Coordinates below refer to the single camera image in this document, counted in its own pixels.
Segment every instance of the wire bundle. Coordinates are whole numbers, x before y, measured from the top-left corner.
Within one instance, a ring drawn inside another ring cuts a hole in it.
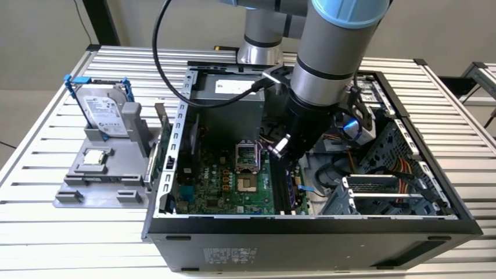
[[[400,173],[406,172],[412,174],[412,166],[409,165],[406,160],[404,160],[401,157],[398,157],[396,161],[396,166],[394,166],[393,171],[397,171],[398,167],[400,167],[400,170],[398,170]],[[402,181],[401,179],[398,179],[398,194],[406,194],[406,192],[408,192],[408,183]]]

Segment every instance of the black cable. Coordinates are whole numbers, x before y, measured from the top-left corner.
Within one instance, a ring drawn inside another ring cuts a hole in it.
[[[485,122],[485,124],[484,124],[484,129],[489,127],[489,125],[490,125],[490,122],[493,121],[493,119],[494,119],[494,117],[493,117],[493,116],[492,116],[492,117],[489,117],[489,119],[488,119],[488,122]]]
[[[189,106],[193,106],[196,108],[206,108],[206,109],[220,108],[222,106],[226,106],[226,105],[234,103],[236,101],[238,101],[240,99],[242,99],[244,97],[246,97],[252,92],[258,91],[262,88],[261,83],[262,83],[262,80],[264,79],[261,79],[257,82],[254,82],[253,85],[250,86],[250,88],[245,92],[242,92],[240,95],[237,95],[236,97],[230,98],[229,100],[226,100],[226,101],[224,101],[221,103],[213,104],[213,105],[202,105],[200,103],[194,103],[190,100],[188,100],[188,98],[184,97],[178,93],[178,91],[176,90],[176,88],[172,86],[172,83],[170,83],[168,77],[165,76],[164,70],[161,69],[160,60],[158,60],[158,47],[157,47],[158,30],[160,30],[161,19],[164,18],[164,14],[165,14],[165,11],[166,11],[166,9],[169,7],[169,4],[170,4],[170,0],[165,0],[162,6],[160,8],[158,16],[156,18],[154,27],[153,27],[153,34],[152,34],[152,53],[153,53],[153,61],[154,61],[156,69],[158,71],[158,74],[160,74],[161,79],[164,80],[165,85],[168,86],[169,90],[172,91],[173,95],[176,95],[176,97],[182,102],[185,102]]]
[[[78,16],[80,25],[82,25],[84,32],[86,32],[86,36],[88,36],[88,40],[89,40],[89,44],[93,44],[92,36],[89,36],[86,26],[84,25],[82,19],[81,19],[81,17],[80,17],[80,12],[78,12],[77,2],[76,2],[76,0],[72,0],[72,1],[74,2],[74,5],[76,5],[76,11],[77,11],[77,16]]]
[[[318,192],[321,193],[325,193],[325,190],[322,187],[325,188],[333,188],[337,186],[337,184],[329,184],[329,183],[324,183],[321,180],[320,180],[320,174],[325,171],[325,170],[332,170],[333,172],[336,172],[341,177],[345,177],[346,175],[349,175],[350,173],[342,169],[340,169],[338,167],[336,167],[336,162],[342,159],[342,158],[346,158],[346,155],[336,155],[332,157],[330,161],[325,164],[322,164],[320,166],[320,168],[316,170],[314,174],[313,174],[313,179],[316,181],[316,184],[313,185],[316,187],[316,189],[318,190]]]
[[[461,102],[461,104],[464,104],[468,100],[468,98],[472,97],[473,93],[480,89],[480,86],[470,92],[470,94],[468,94],[466,98],[464,99],[464,101]]]
[[[326,198],[326,196],[321,195],[317,193],[317,191],[310,191],[310,190],[305,190],[306,192],[312,192],[313,194],[316,194],[317,196],[320,196],[321,198]]]
[[[13,149],[17,149],[17,147],[16,147],[16,146],[13,146],[13,145],[10,145],[10,144],[8,144],[8,143],[2,142],[2,141],[0,141],[0,144],[2,144],[4,146],[8,146],[8,147],[10,147],[10,148],[13,148]]]

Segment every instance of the white wall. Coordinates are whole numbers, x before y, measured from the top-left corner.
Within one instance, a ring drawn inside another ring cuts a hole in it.
[[[108,0],[125,43],[149,47],[161,0]],[[494,0],[394,0],[369,45],[366,56],[424,58],[442,75],[460,75],[474,61],[496,61]],[[217,0],[173,1],[165,14],[160,46],[212,49],[240,46],[244,10]],[[297,41],[284,40],[296,51]]]
[[[0,89],[54,91],[88,44],[72,0],[1,0]]]
[[[108,0],[124,45],[150,46],[161,3]],[[169,9],[161,47],[212,49],[242,43],[242,8],[217,0],[174,0]],[[474,60],[494,62],[494,10],[494,0],[394,0],[368,56],[424,58],[444,75],[460,74]],[[72,0],[1,0],[0,26],[0,89],[56,90],[88,45]],[[296,51],[297,41],[285,40],[284,49]]]

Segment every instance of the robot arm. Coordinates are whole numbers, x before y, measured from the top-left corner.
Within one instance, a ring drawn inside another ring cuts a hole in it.
[[[273,6],[268,5],[268,2],[273,1],[234,2],[252,8],[265,8],[266,11],[258,12],[258,15],[273,13]],[[306,1],[276,2],[296,5]],[[360,89],[353,87],[348,94],[346,87],[389,4],[389,0],[308,1],[297,62],[290,81],[284,82],[289,95],[285,108],[288,116],[284,123],[285,137],[270,147],[272,153],[289,165],[313,147],[333,123],[336,113],[346,114],[356,120],[360,132],[362,128],[370,129],[373,126],[370,115],[360,103]],[[246,30],[245,38],[256,34],[248,27]],[[281,37],[278,38],[273,32],[272,35],[272,39],[280,41]],[[250,61],[256,61],[256,55],[253,53],[252,55]]]

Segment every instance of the yellow wire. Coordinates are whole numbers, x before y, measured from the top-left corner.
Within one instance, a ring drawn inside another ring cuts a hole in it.
[[[349,159],[349,166],[350,166],[350,172],[354,172],[354,163],[353,163],[353,158],[350,157],[350,152],[348,149],[348,159]]]

